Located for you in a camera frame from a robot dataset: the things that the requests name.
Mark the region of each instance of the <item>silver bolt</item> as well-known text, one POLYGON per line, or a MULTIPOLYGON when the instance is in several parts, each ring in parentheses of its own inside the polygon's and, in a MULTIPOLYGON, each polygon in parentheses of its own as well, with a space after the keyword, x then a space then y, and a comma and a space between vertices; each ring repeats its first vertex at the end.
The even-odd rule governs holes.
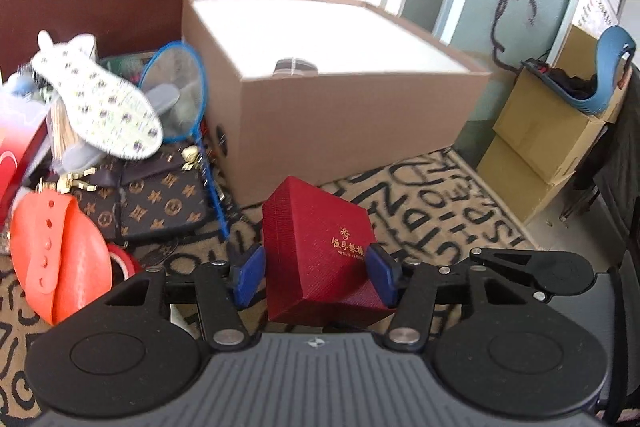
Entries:
POLYGON ((213 341, 221 346, 236 346, 244 341, 244 333, 233 329, 216 331, 213 341))
POLYGON ((414 328, 394 328, 389 331, 389 338, 396 344, 415 344, 420 340, 420 333, 414 328))

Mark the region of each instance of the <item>white shoe insole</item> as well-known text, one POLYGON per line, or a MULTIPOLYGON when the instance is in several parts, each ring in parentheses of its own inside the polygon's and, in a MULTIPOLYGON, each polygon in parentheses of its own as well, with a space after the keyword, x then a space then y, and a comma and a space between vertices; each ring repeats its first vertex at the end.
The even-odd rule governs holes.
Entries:
POLYGON ((153 155, 162 125, 146 96, 69 44, 39 51, 31 61, 65 103, 69 124, 85 142, 127 160, 153 155))

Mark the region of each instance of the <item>gray floor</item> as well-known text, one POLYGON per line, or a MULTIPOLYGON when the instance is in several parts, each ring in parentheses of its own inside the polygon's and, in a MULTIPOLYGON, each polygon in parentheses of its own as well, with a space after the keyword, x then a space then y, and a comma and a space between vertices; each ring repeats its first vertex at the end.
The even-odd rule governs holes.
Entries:
POLYGON ((606 271, 618 263, 625 242, 613 226, 609 211, 598 198, 585 214, 573 213, 565 223, 559 220, 568 197, 565 189, 527 225, 527 229, 545 250, 565 250, 586 257, 596 272, 606 271))

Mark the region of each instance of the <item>small red gift box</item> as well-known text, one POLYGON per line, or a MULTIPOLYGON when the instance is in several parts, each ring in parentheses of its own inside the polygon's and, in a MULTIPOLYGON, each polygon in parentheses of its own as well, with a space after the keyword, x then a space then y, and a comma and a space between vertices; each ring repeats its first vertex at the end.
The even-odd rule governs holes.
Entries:
POLYGON ((29 162, 47 135, 47 107, 0 92, 0 229, 29 162))
POLYGON ((270 320, 362 327, 391 313, 367 277, 364 208, 290 176, 262 206, 262 235, 270 320))

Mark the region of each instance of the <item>patterned rug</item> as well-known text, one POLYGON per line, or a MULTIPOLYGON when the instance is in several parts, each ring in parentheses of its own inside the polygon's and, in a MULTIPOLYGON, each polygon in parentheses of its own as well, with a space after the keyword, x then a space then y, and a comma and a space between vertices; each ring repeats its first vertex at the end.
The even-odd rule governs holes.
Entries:
MULTIPOLYGON (((418 156, 391 166, 351 176, 322 188, 369 211, 377 240, 398 259, 416 257, 450 265, 473 247, 536 249, 536 245, 505 205, 451 150, 418 156)), ((261 239, 260 205, 231 212, 231 240, 244 251, 261 239)), ((160 247, 138 248, 135 256, 147 266, 159 264, 169 273, 189 273, 198 264, 223 259, 225 249, 217 223, 209 223, 193 242, 176 239, 160 247)), ((198 334, 193 307, 180 307, 188 327, 198 334)), ((458 320, 457 307, 436 309, 432 333, 458 320)), ((241 312, 250 331, 309 331, 312 328, 266 323, 264 288, 255 304, 241 312)), ((388 323, 374 325, 381 330, 388 323)), ((31 343, 49 329, 30 309, 15 278, 9 256, 0 257, 0 421, 24 425, 39 413, 24 375, 24 357, 31 343)))

